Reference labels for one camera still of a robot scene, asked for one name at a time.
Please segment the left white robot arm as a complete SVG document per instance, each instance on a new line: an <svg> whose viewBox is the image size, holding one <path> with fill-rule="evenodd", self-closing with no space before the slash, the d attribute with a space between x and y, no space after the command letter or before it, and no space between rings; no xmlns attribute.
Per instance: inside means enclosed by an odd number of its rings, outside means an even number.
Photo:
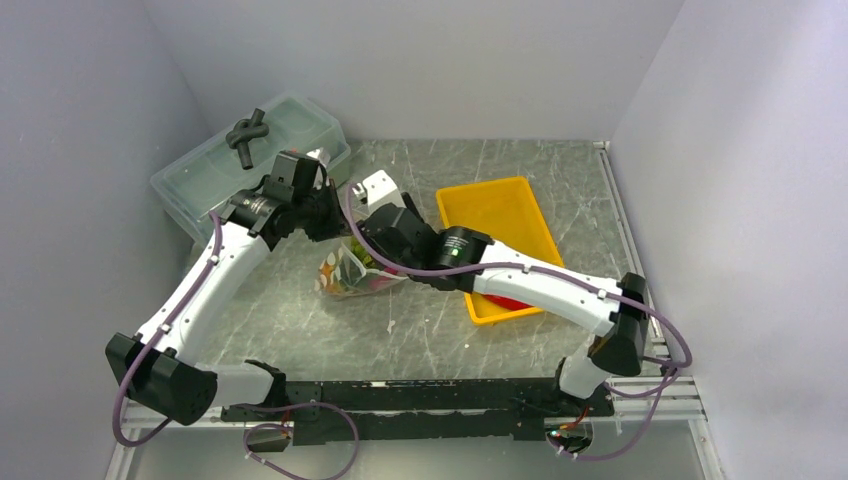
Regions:
<svg viewBox="0 0 848 480"><path fill-rule="evenodd" d="M200 360L225 305L295 231L312 241L342 236L346 224L325 166L297 152L278 153L256 187L212 212L213 236L171 297L135 334L115 334L105 354L119 383L113 419L131 399L181 425L212 407L248 404L264 420L287 406L286 376L257 360L205 366Z"/></svg>

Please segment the yellow plastic tray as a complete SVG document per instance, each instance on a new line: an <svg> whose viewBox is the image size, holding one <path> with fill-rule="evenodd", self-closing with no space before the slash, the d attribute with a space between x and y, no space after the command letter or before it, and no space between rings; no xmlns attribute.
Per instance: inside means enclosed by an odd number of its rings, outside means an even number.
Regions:
<svg viewBox="0 0 848 480"><path fill-rule="evenodd" d="M441 188L436 201L445 227L485 233L513 249L562 267L564 262L528 180L521 176Z"/></svg>

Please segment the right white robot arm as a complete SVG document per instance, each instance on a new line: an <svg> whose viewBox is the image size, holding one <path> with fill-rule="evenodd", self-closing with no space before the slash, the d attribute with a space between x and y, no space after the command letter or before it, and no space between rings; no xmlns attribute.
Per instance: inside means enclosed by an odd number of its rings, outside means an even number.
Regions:
<svg viewBox="0 0 848 480"><path fill-rule="evenodd" d="M440 291L515 300L589 332L564 359L551 388L557 411L574 415L609 377L641 374L647 342L646 279L579 274L522 254L473 229L435 231L405 206L386 203L351 231L380 263Z"/></svg>

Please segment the toy pineapple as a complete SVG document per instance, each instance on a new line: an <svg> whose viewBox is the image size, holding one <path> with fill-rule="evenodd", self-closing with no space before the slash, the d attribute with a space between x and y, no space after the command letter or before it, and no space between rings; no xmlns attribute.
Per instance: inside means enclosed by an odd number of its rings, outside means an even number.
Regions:
<svg viewBox="0 0 848 480"><path fill-rule="evenodd" d="M356 265L339 264L331 266L326 272L326 293L336 296L356 296L370 292L367 272Z"/></svg>

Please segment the clear zip top bag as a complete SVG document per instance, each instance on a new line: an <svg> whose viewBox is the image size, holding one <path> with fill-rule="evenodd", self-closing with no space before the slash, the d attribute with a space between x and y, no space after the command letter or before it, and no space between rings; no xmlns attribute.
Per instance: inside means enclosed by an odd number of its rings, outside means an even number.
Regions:
<svg viewBox="0 0 848 480"><path fill-rule="evenodd" d="M371 295L407 277L376 261L352 236L337 239L322 260L314 290L336 297Z"/></svg>

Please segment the purple toy sweet potato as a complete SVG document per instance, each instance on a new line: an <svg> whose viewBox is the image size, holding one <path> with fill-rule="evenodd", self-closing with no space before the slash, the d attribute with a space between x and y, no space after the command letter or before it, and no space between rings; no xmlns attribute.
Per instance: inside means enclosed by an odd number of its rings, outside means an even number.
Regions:
<svg viewBox="0 0 848 480"><path fill-rule="evenodd" d="M370 280L368 286L372 292L380 292L397 285L401 281L403 281L403 278L376 276Z"/></svg>

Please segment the green toy grapes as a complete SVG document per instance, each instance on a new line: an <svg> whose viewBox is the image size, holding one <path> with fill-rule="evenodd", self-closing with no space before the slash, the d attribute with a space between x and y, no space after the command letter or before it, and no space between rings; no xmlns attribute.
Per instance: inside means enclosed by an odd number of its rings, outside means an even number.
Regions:
<svg viewBox="0 0 848 480"><path fill-rule="evenodd" d="M354 255L355 258L366 268L374 268L377 262L374 258L368 253L365 247L363 247L358 240L352 238L350 240L350 251Z"/></svg>

